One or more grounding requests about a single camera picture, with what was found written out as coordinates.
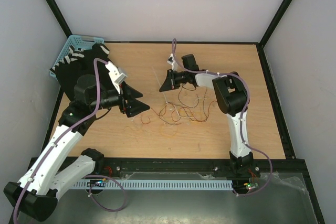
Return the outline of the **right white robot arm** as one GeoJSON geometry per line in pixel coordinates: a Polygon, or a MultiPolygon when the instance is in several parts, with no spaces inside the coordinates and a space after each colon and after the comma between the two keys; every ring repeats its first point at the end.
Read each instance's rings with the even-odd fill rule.
{"type": "Polygon", "coordinates": [[[248,147],[246,124],[250,98],[243,79],[236,72],[213,73],[200,70],[193,54],[182,57],[183,71],[177,70],[180,64],[173,53],[170,54],[167,63],[172,68],[167,71],[166,79],[159,89],[160,92],[178,89],[186,83],[196,88],[206,87],[214,90],[218,107],[228,118],[231,140],[230,172],[235,176],[243,175],[253,161],[251,148],[248,147]]]}

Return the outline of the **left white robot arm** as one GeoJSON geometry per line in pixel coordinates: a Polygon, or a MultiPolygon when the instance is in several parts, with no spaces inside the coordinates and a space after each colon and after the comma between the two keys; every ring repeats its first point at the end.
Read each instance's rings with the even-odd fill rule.
{"type": "Polygon", "coordinates": [[[150,108],[138,100],[142,93],[126,83],[107,90],[97,85],[92,74],[78,78],[74,94],[52,139],[35,163],[18,182],[9,182],[4,188],[5,196],[14,207],[14,219],[23,212],[37,221],[45,221],[77,181],[90,174],[103,173],[104,155],[93,148],[87,148],[72,164],[60,170],[69,152],[96,120],[98,110],[118,106],[121,113],[130,118],[150,108]]]}

